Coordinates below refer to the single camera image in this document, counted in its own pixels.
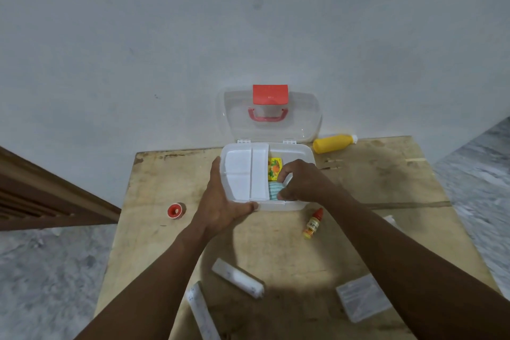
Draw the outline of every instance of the wooden door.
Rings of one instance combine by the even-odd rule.
[[[120,208],[0,147],[0,230],[117,223]]]

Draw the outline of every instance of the small bottle with red cap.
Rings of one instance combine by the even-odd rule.
[[[309,240],[312,235],[317,231],[320,225],[320,221],[322,221],[322,208],[319,208],[315,211],[307,223],[307,227],[303,230],[303,236]]]

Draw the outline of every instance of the red handle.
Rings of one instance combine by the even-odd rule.
[[[282,114],[280,114],[279,117],[259,117],[259,116],[255,116],[254,108],[248,108],[248,114],[250,115],[250,118],[253,121],[266,122],[266,123],[276,123],[278,121],[281,121],[287,116],[288,112],[289,112],[289,109],[284,108],[284,109],[282,109]]]

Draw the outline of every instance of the yellow packet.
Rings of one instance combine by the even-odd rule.
[[[278,179],[278,174],[282,169],[282,159],[279,157],[271,157],[267,168],[267,178],[269,181],[275,181]]]

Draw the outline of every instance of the marble floor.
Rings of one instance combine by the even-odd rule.
[[[510,118],[434,170],[510,299]],[[0,339],[73,339],[92,318],[115,227],[0,232]]]

